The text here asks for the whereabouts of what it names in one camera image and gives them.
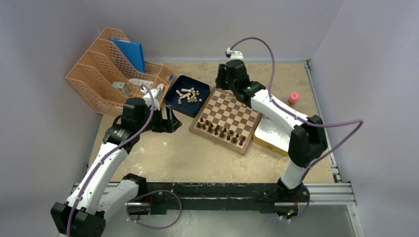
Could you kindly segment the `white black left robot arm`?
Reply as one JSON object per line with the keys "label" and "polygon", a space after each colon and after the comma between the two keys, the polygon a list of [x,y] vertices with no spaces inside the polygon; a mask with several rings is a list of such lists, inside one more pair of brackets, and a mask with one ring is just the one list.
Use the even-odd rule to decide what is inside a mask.
{"label": "white black left robot arm", "polygon": [[127,201],[152,201],[146,178],[127,174],[116,190],[104,194],[115,171],[147,131],[173,133],[182,123],[166,106],[164,119],[157,103],[141,98],[127,99],[123,112],[117,116],[104,135],[94,164],[75,191],[64,203],[56,202],[51,216],[59,233],[68,237],[99,237],[106,222]]}

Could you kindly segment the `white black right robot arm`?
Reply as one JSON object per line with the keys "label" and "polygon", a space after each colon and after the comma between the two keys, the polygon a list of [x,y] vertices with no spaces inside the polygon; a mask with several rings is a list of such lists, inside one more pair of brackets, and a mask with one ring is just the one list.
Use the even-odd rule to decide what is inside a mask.
{"label": "white black right robot arm", "polygon": [[251,81],[242,60],[234,59],[219,64],[215,79],[216,88],[230,90],[236,99],[261,112],[288,134],[288,155],[291,159],[285,173],[278,181],[277,194],[289,201],[296,196],[309,165],[327,149],[323,121],[318,115],[307,116],[293,110],[270,96],[268,89],[257,81]]}

